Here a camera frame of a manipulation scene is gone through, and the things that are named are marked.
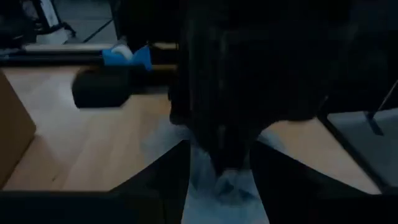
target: wooden desk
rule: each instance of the wooden desk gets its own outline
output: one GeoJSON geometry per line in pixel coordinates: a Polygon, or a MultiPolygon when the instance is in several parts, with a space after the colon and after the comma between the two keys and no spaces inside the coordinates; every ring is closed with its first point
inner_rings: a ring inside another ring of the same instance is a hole
{"type": "MultiPolygon", "coordinates": [[[[145,168],[140,143],[169,113],[166,95],[134,95],[120,110],[78,110],[70,85],[79,67],[7,68],[37,125],[4,190],[109,190],[145,168]]],[[[287,153],[370,194],[379,190],[317,120],[270,127],[287,153]]]]}

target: cardboard box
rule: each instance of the cardboard box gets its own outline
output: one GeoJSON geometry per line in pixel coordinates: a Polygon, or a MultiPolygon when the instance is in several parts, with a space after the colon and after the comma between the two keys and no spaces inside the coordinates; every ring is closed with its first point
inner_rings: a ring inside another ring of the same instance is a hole
{"type": "Polygon", "coordinates": [[[34,138],[36,126],[0,71],[0,188],[34,138]]]}

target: blue object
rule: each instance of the blue object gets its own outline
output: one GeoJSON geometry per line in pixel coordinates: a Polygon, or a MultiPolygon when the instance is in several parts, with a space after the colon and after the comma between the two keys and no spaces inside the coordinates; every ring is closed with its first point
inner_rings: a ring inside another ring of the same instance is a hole
{"type": "Polygon", "coordinates": [[[112,53],[112,49],[102,51],[104,64],[114,66],[127,66],[127,65],[143,65],[147,71],[152,70],[152,63],[150,61],[149,46],[145,45],[138,49],[130,60],[124,58],[121,54],[112,53]]]}

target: desk surface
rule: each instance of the desk surface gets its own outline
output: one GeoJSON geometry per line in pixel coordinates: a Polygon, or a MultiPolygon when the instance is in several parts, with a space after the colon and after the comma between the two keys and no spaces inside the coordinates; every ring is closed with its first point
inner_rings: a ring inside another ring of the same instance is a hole
{"type": "MultiPolygon", "coordinates": [[[[120,110],[78,110],[70,90],[79,67],[6,68],[37,125],[4,190],[109,190],[146,164],[141,142],[167,117],[167,95],[133,95],[120,110]]],[[[317,119],[270,129],[294,159],[370,194],[379,190],[317,119]]]]}

